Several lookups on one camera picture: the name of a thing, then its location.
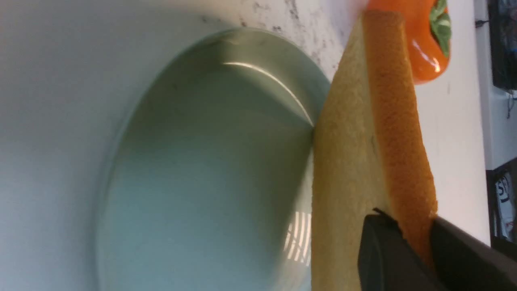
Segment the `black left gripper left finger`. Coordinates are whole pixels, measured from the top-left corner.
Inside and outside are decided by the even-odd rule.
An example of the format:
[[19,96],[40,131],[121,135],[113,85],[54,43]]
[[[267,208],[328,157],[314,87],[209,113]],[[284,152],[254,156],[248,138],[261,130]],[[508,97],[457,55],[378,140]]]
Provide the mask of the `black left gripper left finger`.
[[410,247],[395,219],[373,208],[364,218],[358,274],[362,291],[446,291]]

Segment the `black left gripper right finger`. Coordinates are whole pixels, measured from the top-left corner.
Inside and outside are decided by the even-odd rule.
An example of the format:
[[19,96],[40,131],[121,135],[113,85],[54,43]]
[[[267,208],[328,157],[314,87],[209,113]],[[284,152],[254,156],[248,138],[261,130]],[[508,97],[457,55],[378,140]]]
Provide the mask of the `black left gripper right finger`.
[[516,261],[437,217],[431,228],[435,271],[449,291],[515,291]]

